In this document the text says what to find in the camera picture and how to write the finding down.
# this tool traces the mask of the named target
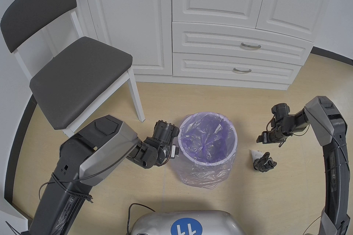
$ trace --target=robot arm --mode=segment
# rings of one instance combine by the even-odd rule
[[[257,143],[282,145],[295,132],[309,124],[322,146],[326,176],[326,203],[322,211],[319,235],[345,235],[350,217],[347,215],[350,171],[346,147],[347,124],[325,96],[317,96],[297,114],[289,114],[285,103],[272,108],[271,131],[264,131]]]
[[[67,234],[93,186],[122,161],[144,168],[162,166],[177,155],[179,128],[158,121],[152,137],[142,142],[125,122],[107,115],[88,124],[60,146],[60,158],[25,235]]]

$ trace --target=cabinet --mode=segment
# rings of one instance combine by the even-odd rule
[[[78,18],[85,35],[133,56],[137,81],[287,89],[327,2],[78,0]],[[48,25],[49,45],[69,44],[67,22]]]

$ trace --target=drawer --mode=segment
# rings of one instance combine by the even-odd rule
[[[291,84],[300,68],[299,65],[252,58],[173,53],[173,76]]]
[[[279,33],[212,23],[173,22],[173,52],[245,57],[304,65],[313,43]],[[246,47],[244,44],[260,48]]]

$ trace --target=white chair frame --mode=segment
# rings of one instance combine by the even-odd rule
[[[77,14],[75,9],[70,11],[71,13],[71,20],[73,25],[75,26],[77,35],[79,38],[83,37],[83,32],[80,26],[80,23],[77,18]],[[21,69],[23,70],[24,74],[28,78],[28,80],[32,79],[32,76],[26,67],[20,53],[16,49],[13,54],[15,55],[16,60],[18,61]],[[105,100],[107,100],[120,86],[122,86],[127,81],[131,93],[131,97],[133,103],[135,105],[135,109],[137,112],[138,119],[143,122],[145,120],[145,115],[143,113],[140,96],[138,94],[137,85],[135,81],[135,76],[132,70],[132,66],[126,72],[124,72],[117,80],[115,80],[102,94],[100,94],[70,125],[62,129],[63,132],[68,136],[71,137],[74,135],[74,132],[81,126],[81,124],[91,115],[93,112],[98,109],[100,105],[103,104]]]

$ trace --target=chair seat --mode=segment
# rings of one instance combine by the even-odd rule
[[[132,65],[132,56],[81,37],[30,81],[33,96],[54,129],[69,126]]]

